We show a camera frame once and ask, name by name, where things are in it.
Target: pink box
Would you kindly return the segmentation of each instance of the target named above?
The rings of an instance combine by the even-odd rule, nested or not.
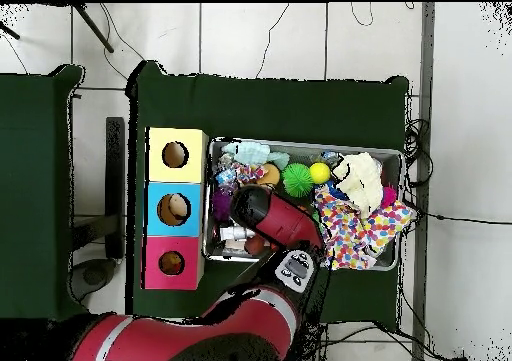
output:
[[[184,265],[179,274],[168,275],[160,269],[160,258],[167,252],[175,252],[182,257]],[[148,236],[145,257],[145,268],[144,258],[142,264],[143,289],[197,289],[204,271],[200,237]]]

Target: yellow ball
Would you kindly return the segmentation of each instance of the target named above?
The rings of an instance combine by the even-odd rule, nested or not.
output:
[[[311,167],[309,167],[309,171],[311,173],[311,177],[313,178],[313,182],[317,185],[321,185],[329,180],[331,177],[331,169],[327,164],[324,163],[315,163]]]

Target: purple toy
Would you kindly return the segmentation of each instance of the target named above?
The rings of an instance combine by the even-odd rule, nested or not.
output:
[[[229,208],[231,206],[232,193],[222,189],[213,192],[212,205],[213,216],[219,222],[229,221]]]

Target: metal tray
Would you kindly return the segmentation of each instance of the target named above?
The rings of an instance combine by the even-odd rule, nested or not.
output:
[[[373,158],[382,163],[384,176],[386,181],[385,185],[391,184],[397,188],[398,199],[403,196],[403,184],[405,173],[405,159],[401,152],[392,149],[376,149],[376,148],[356,148],[350,146],[334,146],[334,145],[317,145],[307,143],[292,143],[292,142],[276,142],[268,140],[256,139],[233,139],[217,137],[210,141],[208,146],[208,170],[206,172],[206,193],[205,193],[205,208],[203,219],[203,254],[209,260],[217,261],[245,261],[255,262],[264,256],[263,252],[259,257],[254,257],[247,254],[243,250],[222,249],[219,248],[217,243],[213,240],[214,219],[212,214],[211,196],[213,194],[214,185],[216,184],[213,176],[212,166],[217,164],[219,157],[222,155],[222,147],[231,142],[259,142],[261,144],[269,145],[271,152],[285,152],[290,155],[290,163],[299,162],[310,166],[313,161],[312,157],[320,155],[323,151],[338,152],[342,155],[354,155],[361,152],[368,152]],[[297,199],[289,197],[282,186],[282,182],[276,187],[278,193],[294,203],[309,203],[307,198]],[[375,271],[388,271],[393,269],[398,262],[398,249],[397,249],[398,235],[393,242],[390,242],[386,249],[377,257],[376,264],[371,268]]]

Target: blue box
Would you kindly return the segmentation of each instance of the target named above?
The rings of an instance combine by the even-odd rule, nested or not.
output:
[[[179,226],[168,226],[160,221],[157,207],[168,194],[179,193],[188,199],[190,215]],[[201,185],[197,183],[157,183],[149,182],[148,187],[148,236],[199,236],[201,232]]]

